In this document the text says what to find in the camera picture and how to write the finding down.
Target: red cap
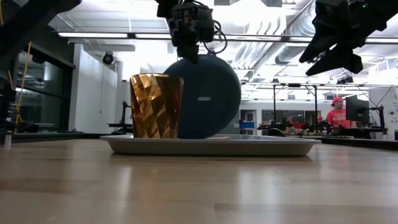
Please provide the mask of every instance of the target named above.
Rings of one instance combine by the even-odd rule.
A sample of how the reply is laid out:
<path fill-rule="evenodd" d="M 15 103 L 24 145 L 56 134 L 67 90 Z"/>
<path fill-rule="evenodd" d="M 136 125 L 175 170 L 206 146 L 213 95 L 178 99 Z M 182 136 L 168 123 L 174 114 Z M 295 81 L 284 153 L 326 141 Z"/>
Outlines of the red cap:
<path fill-rule="evenodd" d="M 331 106 L 335 106 L 335 103 L 337 102 L 337 101 L 340 101 L 340 100 L 343 100 L 341 97 L 334 97 L 334 99 L 333 99 L 333 103 L 331 104 Z"/>

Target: gold glass cup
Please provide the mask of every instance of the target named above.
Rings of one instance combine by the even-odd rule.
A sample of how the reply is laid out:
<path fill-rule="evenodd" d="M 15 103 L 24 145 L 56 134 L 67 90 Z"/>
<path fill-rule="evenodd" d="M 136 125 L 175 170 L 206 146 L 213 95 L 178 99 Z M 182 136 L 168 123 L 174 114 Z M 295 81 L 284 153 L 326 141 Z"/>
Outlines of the gold glass cup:
<path fill-rule="evenodd" d="M 135 138 L 177 138 L 183 79 L 163 74 L 130 78 L 132 133 Z"/>

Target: red shirt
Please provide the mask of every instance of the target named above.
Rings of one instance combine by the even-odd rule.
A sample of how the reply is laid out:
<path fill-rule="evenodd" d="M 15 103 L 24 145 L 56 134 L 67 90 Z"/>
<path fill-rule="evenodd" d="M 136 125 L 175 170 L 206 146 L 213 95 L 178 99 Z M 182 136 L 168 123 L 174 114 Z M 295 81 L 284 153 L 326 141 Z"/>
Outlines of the red shirt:
<path fill-rule="evenodd" d="M 346 120 L 346 108 L 341 110 L 332 110 L 326 116 L 328 124 L 339 124 L 344 128 L 350 128 L 351 122 Z"/>

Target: white tray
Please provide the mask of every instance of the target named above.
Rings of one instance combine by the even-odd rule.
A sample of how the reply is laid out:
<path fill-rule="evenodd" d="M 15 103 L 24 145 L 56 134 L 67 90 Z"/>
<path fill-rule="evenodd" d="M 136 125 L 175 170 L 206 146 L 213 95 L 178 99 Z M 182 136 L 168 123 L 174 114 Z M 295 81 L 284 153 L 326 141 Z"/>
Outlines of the white tray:
<path fill-rule="evenodd" d="M 102 136 L 112 150 L 136 155 L 187 156 L 304 156 L 319 140 L 271 136 L 216 135 L 220 139 L 142 139 L 131 135 Z"/>

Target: computer monitor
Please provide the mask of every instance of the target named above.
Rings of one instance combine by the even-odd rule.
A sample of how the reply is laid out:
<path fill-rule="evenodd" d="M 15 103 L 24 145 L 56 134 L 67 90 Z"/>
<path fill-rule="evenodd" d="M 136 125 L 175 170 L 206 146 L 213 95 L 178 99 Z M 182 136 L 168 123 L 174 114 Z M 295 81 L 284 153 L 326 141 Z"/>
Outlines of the computer monitor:
<path fill-rule="evenodd" d="M 346 119 L 369 124 L 369 102 L 366 100 L 359 100 L 356 95 L 347 97 Z"/>

